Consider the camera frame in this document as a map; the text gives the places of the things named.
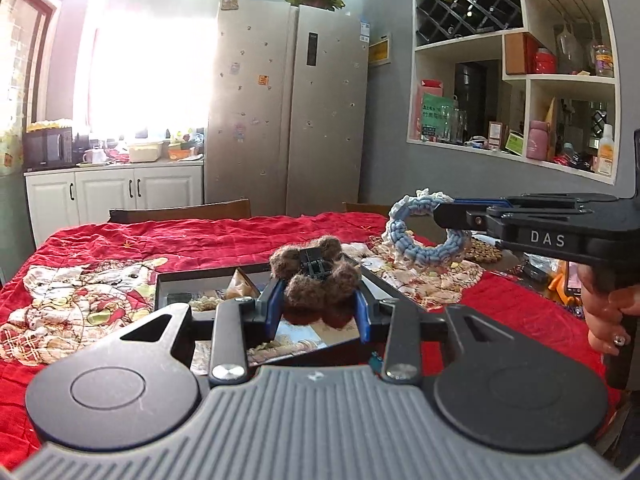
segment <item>pink thermos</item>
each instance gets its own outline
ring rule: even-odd
[[[527,139],[527,158],[546,160],[549,146],[549,124],[544,121],[529,123],[529,139]]]

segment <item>white mug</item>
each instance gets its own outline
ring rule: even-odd
[[[101,164],[107,161],[107,154],[102,148],[94,148],[92,150],[86,150],[82,156],[82,160],[91,164]]]

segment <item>window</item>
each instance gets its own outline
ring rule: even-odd
[[[22,169],[22,133],[36,120],[50,16],[36,0],[0,0],[0,176]]]
[[[207,125],[220,0],[106,0],[90,70],[97,138]]]

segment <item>double-door refrigerator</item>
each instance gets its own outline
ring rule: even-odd
[[[254,216],[316,215],[357,202],[368,37],[359,17],[239,0],[218,12],[205,143],[207,203]]]

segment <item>human hand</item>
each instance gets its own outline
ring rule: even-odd
[[[620,325],[622,315],[640,316],[640,286],[606,294],[596,289],[591,267],[579,266],[578,277],[582,282],[582,306],[589,327],[589,344],[597,352],[618,355],[620,350],[614,343],[616,336],[623,337],[627,343],[631,341]]]

